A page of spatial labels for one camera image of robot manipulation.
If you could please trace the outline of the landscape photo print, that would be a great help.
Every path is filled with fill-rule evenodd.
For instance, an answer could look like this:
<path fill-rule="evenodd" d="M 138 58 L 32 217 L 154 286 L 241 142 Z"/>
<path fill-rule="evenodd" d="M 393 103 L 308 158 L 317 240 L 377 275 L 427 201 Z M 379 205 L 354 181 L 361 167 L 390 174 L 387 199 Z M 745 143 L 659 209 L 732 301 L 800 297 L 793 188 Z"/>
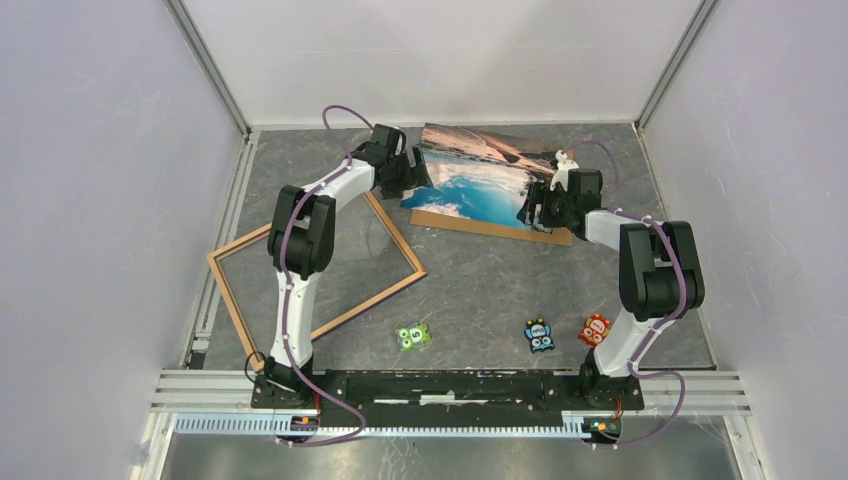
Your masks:
<path fill-rule="evenodd" d="M 403 194 L 402 208 L 481 221 L 524 231 L 528 194 L 548 185 L 561 147 L 549 141 L 471 127 L 427 123 L 418 144 L 430 184 Z"/>

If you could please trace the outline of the wooden picture frame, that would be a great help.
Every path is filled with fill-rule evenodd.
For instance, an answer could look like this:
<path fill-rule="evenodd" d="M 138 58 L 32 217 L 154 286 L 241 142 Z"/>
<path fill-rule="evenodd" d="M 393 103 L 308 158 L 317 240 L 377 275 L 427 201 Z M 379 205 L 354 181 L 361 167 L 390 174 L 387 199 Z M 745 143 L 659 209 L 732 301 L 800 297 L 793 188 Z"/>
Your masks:
<path fill-rule="evenodd" d="M 220 271 L 238 313 L 218 304 L 210 345 L 203 363 L 208 370 L 237 370 L 256 352 L 268 354 L 275 340 L 277 278 L 261 236 L 220 259 Z M 394 342 L 393 324 L 363 334 L 378 306 L 424 276 L 423 267 L 407 258 L 411 248 L 371 194 L 352 200 L 336 220 L 335 249 L 318 282 L 311 328 L 316 369 L 365 369 L 376 364 L 357 360 L 369 341 Z"/>

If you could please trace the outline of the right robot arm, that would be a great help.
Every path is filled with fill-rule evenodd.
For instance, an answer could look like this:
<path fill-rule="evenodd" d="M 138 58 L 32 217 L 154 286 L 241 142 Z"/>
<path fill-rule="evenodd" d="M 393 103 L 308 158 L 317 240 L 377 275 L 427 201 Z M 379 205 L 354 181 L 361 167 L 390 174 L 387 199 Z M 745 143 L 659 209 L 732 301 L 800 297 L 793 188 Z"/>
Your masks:
<path fill-rule="evenodd" d="M 648 349 L 673 322 L 699 308 L 706 294 L 692 225 L 604 207 L 602 186 L 600 171 L 582 168 L 564 179 L 533 181 L 517 215 L 529 226 L 565 228 L 618 255 L 622 308 L 578 374 L 578 396 L 591 408 L 633 391 Z"/>

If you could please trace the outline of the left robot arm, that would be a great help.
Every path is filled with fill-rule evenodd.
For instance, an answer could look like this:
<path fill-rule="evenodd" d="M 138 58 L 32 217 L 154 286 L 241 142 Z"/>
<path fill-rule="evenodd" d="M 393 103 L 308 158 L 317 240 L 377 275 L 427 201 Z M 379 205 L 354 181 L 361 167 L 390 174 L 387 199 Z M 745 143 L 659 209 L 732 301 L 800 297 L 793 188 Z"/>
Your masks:
<path fill-rule="evenodd" d="M 423 157 L 417 149 L 409 155 L 406 147 L 404 132 L 377 124 L 335 169 L 302 187 L 286 185 L 278 194 L 267 241 L 278 280 L 278 314 L 262 377 L 290 407 L 306 405 L 314 394 L 312 316 L 320 276 L 335 249 L 338 211 L 373 189 L 399 199 L 430 184 Z"/>

